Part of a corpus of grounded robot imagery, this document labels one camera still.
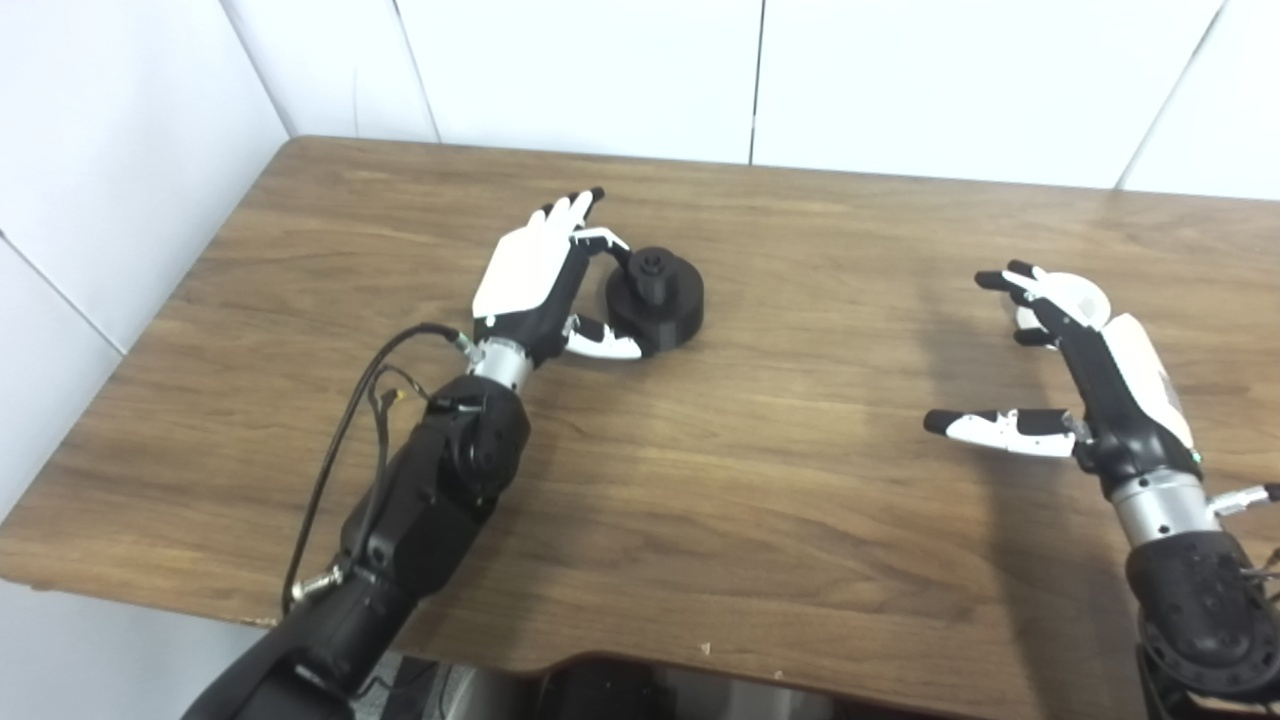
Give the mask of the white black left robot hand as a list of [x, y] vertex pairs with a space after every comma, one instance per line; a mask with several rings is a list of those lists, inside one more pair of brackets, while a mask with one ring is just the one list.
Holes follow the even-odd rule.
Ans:
[[532, 368], [563, 352], [605, 360], [645, 357], [632, 336], [572, 310], [596, 255], [609, 255], [620, 269], [634, 255], [612, 229], [589, 224], [604, 197], [602, 187], [570, 193], [499, 238], [472, 301], [477, 342], [517, 345]]

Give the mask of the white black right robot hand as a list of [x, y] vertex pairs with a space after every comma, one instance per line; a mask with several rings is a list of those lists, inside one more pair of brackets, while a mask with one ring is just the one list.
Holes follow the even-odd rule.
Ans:
[[1110, 495], [1121, 483], [1157, 471], [1202, 480], [1189, 423], [1146, 328], [1132, 314], [1102, 322], [1041, 266], [1011, 260], [1005, 269], [978, 272], [974, 282], [997, 291], [1037, 319], [1015, 331], [1023, 347], [1051, 347], [1065, 361], [1084, 413], [1014, 407], [963, 413], [929, 410], [927, 432], [1033, 457], [1071, 457]]

